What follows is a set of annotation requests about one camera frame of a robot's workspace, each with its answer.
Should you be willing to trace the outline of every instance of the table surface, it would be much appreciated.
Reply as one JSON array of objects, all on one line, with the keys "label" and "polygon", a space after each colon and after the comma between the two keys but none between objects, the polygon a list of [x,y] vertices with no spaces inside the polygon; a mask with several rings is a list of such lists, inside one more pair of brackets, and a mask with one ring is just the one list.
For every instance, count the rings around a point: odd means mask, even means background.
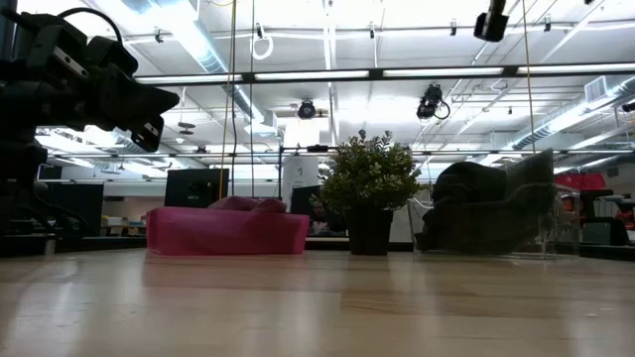
[{"label": "table surface", "polygon": [[391,253],[0,261],[0,356],[632,356],[635,265]]}]

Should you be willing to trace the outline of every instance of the potted plant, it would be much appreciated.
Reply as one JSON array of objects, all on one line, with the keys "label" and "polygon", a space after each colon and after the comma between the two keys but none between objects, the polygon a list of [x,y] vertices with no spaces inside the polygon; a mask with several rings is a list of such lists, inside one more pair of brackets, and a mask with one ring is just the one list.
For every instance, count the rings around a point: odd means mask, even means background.
[{"label": "potted plant", "polygon": [[350,253],[385,255],[393,212],[420,190],[410,150],[390,145],[392,133],[366,141],[366,132],[348,138],[320,169],[320,198],[342,212],[348,227]]}]

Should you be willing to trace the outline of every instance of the green leaves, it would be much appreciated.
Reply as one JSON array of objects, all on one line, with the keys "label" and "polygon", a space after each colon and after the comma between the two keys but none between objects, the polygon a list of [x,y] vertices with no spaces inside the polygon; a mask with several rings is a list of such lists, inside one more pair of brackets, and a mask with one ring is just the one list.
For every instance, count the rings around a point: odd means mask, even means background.
[{"label": "green leaves", "polygon": [[407,148],[390,145],[392,133],[366,141],[366,132],[337,147],[328,169],[319,170],[324,181],[321,199],[330,208],[343,211],[355,207],[401,208],[421,186],[417,183],[419,170]]}]

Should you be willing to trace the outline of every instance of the pink plastic container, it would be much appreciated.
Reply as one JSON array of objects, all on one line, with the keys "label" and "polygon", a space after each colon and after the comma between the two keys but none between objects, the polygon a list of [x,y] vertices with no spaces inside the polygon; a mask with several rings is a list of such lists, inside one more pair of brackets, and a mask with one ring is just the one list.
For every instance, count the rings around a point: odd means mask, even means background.
[{"label": "pink plastic container", "polygon": [[302,254],[309,217],[160,207],[147,214],[148,249],[168,256]]}]

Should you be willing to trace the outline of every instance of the black pot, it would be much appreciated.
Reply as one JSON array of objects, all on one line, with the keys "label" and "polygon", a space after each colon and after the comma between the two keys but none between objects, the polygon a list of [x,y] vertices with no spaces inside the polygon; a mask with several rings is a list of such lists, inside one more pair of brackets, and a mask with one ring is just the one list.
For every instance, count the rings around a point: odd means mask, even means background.
[{"label": "black pot", "polygon": [[350,253],[355,255],[386,255],[390,240],[393,211],[350,209],[344,212],[348,227]]}]

